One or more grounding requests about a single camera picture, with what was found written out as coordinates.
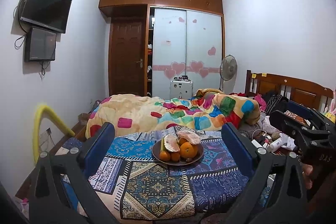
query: hand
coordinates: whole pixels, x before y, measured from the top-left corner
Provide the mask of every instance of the hand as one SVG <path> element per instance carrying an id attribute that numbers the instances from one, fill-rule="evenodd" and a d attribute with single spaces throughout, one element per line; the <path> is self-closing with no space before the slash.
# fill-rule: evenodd
<path id="1" fill-rule="evenodd" d="M 313 166 L 308 165 L 308 164 L 302 164 L 302 174 L 303 174 L 303 179 L 306 185 L 306 189 L 309 190 L 313 186 L 313 182 L 310 179 L 310 175 L 313 172 Z"/>

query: metal screw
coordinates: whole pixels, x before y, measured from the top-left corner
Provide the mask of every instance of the metal screw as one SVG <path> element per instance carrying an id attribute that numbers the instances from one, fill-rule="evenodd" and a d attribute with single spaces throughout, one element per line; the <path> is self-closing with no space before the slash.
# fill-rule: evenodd
<path id="1" fill-rule="evenodd" d="M 78 152 L 79 152 L 78 147 L 73 147 L 73 148 L 70 149 L 71 154 L 77 154 Z"/>
<path id="2" fill-rule="evenodd" d="M 257 149 L 257 152 L 260 154 L 260 155 L 265 155 L 267 153 L 266 149 L 263 148 L 263 147 L 259 147 Z"/>
<path id="3" fill-rule="evenodd" d="M 48 153 L 46 151 L 43 151 L 43 152 L 41 152 L 40 157 L 45 158 L 47 156 L 47 154 Z"/>
<path id="4" fill-rule="evenodd" d="M 296 153 L 295 152 L 289 152 L 289 156 L 291 157 L 291 158 L 293 158 L 293 159 L 295 159 L 296 158 Z"/>

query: orange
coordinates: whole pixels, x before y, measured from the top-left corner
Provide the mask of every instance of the orange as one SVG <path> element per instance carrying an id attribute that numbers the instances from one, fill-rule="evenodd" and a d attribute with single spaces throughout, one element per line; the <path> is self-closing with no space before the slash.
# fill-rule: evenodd
<path id="1" fill-rule="evenodd" d="M 180 138 L 180 141 L 178 142 L 178 144 L 181 146 L 183 145 L 187 140 L 185 138 Z"/>
<path id="2" fill-rule="evenodd" d="M 193 145 L 189 142 L 185 142 L 180 146 L 180 155 L 182 158 L 193 158 L 197 154 L 197 151 L 193 148 Z"/>
<path id="3" fill-rule="evenodd" d="M 193 149 L 195 151 L 195 156 L 196 156 L 197 151 L 198 151 L 198 145 L 197 144 L 192 144 L 192 146 L 193 146 Z"/>
<path id="4" fill-rule="evenodd" d="M 170 154 L 170 159 L 174 162 L 179 162 L 181 158 L 181 155 L 179 152 L 173 152 Z"/>
<path id="5" fill-rule="evenodd" d="M 170 153 L 168 151 L 162 150 L 160 152 L 159 159 L 162 161 L 169 161 L 170 160 Z"/>

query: tv screen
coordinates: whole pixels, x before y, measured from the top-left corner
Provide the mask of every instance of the tv screen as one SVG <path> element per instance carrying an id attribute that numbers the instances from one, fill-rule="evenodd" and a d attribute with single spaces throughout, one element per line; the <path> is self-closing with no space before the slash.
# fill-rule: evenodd
<path id="1" fill-rule="evenodd" d="M 25 0 L 20 19 L 65 33 L 71 0 Z"/>

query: plate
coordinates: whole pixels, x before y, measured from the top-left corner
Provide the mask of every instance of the plate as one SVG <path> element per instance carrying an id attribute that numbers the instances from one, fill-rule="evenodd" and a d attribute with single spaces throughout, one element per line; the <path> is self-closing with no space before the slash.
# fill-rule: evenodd
<path id="1" fill-rule="evenodd" d="M 177 166 L 182 166 L 182 165 L 189 165 L 192 164 L 198 160 L 200 160 L 203 157 L 203 146 L 199 143 L 197 148 L 197 154 L 196 156 L 193 158 L 193 160 L 191 162 L 186 162 L 184 159 L 181 158 L 181 160 L 179 162 L 174 162 L 174 161 L 162 161 L 159 159 L 160 156 L 160 151 L 161 151 L 161 140 L 157 141 L 152 148 L 152 154 L 154 156 L 154 158 L 156 158 L 158 161 L 164 163 L 164 164 L 168 164 L 168 165 L 177 165 Z"/>

